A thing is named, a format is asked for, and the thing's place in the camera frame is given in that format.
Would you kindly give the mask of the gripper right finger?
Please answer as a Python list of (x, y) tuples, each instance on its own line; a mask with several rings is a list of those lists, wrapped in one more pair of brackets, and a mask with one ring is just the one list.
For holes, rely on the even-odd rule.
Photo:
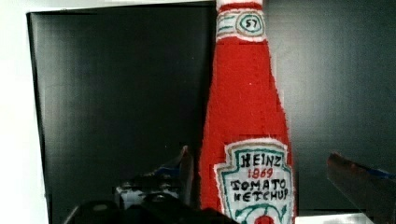
[(395, 224), (395, 174), (332, 153), (327, 159), (327, 177), (374, 224)]

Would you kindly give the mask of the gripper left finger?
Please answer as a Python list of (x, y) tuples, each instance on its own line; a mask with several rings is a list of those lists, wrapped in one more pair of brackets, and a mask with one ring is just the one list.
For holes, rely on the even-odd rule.
[(189, 147), (183, 146), (175, 158), (154, 171), (122, 181), (114, 192), (115, 203), (120, 209), (128, 209), (150, 194), (165, 193), (190, 204), (193, 178), (194, 159)]

